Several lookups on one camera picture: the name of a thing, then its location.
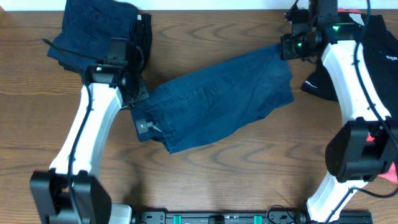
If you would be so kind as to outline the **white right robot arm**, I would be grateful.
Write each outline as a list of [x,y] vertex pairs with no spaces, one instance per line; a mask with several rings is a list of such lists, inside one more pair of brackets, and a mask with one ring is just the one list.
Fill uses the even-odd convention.
[[383,105],[364,61],[366,24],[344,23],[336,1],[294,4],[285,13],[292,31],[281,37],[282,60],[319,59],[333,83],[342,127],[325,151],[327,173],[294,223],[368,223],[368,213],[345,213],[356,192],[397,165],[397,121]]

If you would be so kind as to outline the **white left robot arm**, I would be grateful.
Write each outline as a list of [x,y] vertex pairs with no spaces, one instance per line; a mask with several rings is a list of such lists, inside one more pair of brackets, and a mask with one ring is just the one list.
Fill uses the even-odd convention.
[[112,38],[104,58],[81,72],[78,111],[67,139],[46,171],[36,170],[30,190],[42,223],[135,223],[130,206],[113,203],[99,182],[112,123],[149,94],[141,77],[140,46]]

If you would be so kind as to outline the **blue shorts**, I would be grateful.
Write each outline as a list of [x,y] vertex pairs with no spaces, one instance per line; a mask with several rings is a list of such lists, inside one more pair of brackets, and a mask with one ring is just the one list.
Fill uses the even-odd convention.
[[175,78],[131,110],[137,138],[169,153],[212,144],[293,102],[291,78],[279,44]]

